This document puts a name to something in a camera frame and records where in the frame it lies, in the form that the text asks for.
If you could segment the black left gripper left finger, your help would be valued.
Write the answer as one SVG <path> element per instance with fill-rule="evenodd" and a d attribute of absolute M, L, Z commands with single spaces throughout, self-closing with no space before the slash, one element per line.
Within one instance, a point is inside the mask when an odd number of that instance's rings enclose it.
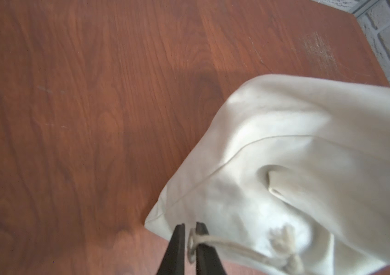
<path fill-rule="evenodd" d="M 169 241 L 162 262 L 156 275 L 184 275 L 185 274 L 185 225 L 179 224 Z"/>

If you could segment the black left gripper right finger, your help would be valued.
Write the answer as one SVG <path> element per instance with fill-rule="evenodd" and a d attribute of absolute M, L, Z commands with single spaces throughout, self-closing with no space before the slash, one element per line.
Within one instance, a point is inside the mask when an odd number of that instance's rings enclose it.
<path fill-rule="evenodd" d="M 197 222 L 195 227 L 195 257 L 197 275 L 226 275 L 216 249 L 202 238 L 210 237 L 206 225 Z"/>

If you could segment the cream cloth drawstring soil bag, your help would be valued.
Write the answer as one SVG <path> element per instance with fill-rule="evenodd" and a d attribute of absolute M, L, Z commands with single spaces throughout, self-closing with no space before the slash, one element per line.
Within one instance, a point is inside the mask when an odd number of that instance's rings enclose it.
<path fill-rule="evenodd" d="M 268 275 L 390 266 L 390 88 L 268 74 L 237 89 L 145 228 L 204 223 L 222 260 Z"/>

